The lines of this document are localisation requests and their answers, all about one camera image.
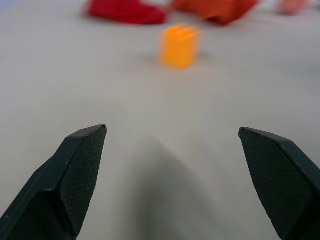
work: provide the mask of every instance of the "white table surface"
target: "white table surface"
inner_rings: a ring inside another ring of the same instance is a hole
[[[0,9],[0,214],[67,135],[106,124],[79,240],[135,238],[121,192],[146,136],[211,196],[230,230],[213,239],[279,239],[238,130],[289,138],[320,166],[320,12],[288,17],[266,5],[221,28],[182,13],[165,25],[119,25],[85,19],[82,8],[76,0],[21,0]],[[175,71],[157,64],[159,34],[181,22],[198,27],[202,40],[197,63]]]

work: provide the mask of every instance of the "orange block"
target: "orange block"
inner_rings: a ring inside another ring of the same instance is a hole
[[[196,60],[198,33],[193,27],[176,25],[166,29],[162,35],[161,62],[183,69]]]

